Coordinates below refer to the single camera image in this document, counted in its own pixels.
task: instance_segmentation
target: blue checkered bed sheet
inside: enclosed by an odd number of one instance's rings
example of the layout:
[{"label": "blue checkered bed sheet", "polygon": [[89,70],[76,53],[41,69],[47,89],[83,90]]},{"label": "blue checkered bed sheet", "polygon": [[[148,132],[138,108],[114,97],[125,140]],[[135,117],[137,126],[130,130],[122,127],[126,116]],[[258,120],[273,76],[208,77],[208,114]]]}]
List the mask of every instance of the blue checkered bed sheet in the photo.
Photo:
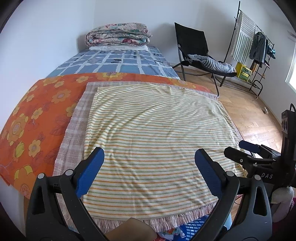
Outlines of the blue checkered bed sheet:
[{"label": "blue checkered bed sheet", "polygon": [[99,72],[148,74],[180,79],[156,47],[148,47],[148,51],[83,50],[61,64],[47,77]]}]

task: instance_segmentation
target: white wall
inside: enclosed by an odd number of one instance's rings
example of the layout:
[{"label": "white wall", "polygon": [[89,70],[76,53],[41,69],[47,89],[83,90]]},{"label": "white wall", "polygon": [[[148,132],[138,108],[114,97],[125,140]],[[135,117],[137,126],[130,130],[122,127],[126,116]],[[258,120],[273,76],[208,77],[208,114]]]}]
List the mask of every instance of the white wall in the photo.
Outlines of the white wall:
[{"label": "white wall", "polygon": [[[174,27],[177,22],[204,31],[210,55],[224,60],[237,8],[238,0],[150,0],[145,4],[136,0],[97,0],[94,25],[144,23],[153,35],[151,45],[158,47],[169,62],[178,63]],[[269,16],[258,0],[241,0],[241,9],[264,31],[269,28]]]},{"label": "white wall", "polygon": [[14,225],[25,234],[24,196],[0,177],[0,202]]},{"label": "white wall", "polygon": [[291,26],[277,21],[271,22],[270,38],[275,43],[276,59],[270,60],[270,69],[266,70],[266,79],[262,80],[263,91],[260,98],[271,109],[281,122],[281,113],[296,104],[296,93],[285,82],[294,54],[295,42],[288,38],[287,30],[293,32]]},{"label": "white wall", "polygon": [[95,0],[25,0],[0,34],[0,130],[25,92],[86,48]]}]

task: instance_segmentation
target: striped towel hanging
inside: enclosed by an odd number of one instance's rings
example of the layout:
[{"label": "striped towel hanging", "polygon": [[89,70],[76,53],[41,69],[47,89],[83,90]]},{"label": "striped towel hanging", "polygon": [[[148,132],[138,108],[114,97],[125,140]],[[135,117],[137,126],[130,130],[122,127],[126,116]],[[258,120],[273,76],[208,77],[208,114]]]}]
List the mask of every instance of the striped towel hanging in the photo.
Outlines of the striped towel hanging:
[{"label": "striped towel hanging", "polygon": [[255,22],[243,12],[240,12],[231,51],[231,56],[235,61],[245,64],[251,50],[255,27]]}]

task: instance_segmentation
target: folded quilt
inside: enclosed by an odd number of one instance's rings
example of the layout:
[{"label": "folded quilt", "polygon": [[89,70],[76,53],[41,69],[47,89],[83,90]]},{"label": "folded quilt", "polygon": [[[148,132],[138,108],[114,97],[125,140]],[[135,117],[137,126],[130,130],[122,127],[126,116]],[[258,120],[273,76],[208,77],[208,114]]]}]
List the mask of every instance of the folded quilt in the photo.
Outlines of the folded quilt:
[{"label": "folded quilt", "polygon": [[230,74],[230,73],[236,72],[235,68],[232,67],[230,64],[220,63],[208,56],[189,54],[188,57],[192,61],[199,61],[202,66],[212,71],[217,71],[224,74]]},{"label": "folded quilt", "polygon": [[135,46],[130,44],[121,45],[96,45],[89,47],[89,51],[109,51],[109,50],[137,50],[137,51],[148,51],[147,45]]},{"label": "folded quilt", "polygon": [[100,26],[85,37],[87,46],[131,44],[143,46],[149,43],[151,33],[142,23],[117,23]]}]

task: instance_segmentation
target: striped clothing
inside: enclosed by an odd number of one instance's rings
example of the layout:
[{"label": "striped clothing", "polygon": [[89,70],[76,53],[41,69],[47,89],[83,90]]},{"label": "striped clothing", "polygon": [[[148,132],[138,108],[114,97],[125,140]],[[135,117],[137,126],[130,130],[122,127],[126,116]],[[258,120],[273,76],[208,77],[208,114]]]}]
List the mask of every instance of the striped clothing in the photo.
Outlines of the striped clothing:
[{"label": "striped clothing", "polygon": [[208,56],[189,54],[188,57],[190,57],[191,60],[201,62],[202,66],[212,71],[217,71],[224,74],[230,74],[230,73],[236,72],[235,68],[232,67],[230,64],[220,63]]},{"label": "striped clothing", "polygon": [[189,89],[99,87],[84,157],[98,146],[105,160],[83,203],[92,217],[111,221],[186,215],[217,201],[194,163],[195,151],[204,148],[225,170],[243,176],[223,154],[239,140],[222,104]]},{"label": "striped clothing", "polygon": [[255,22],[243,12],[240,12],[231,51],[231,56],[235,61],[242,64],[247,61],[255,34],[255,26]]}]

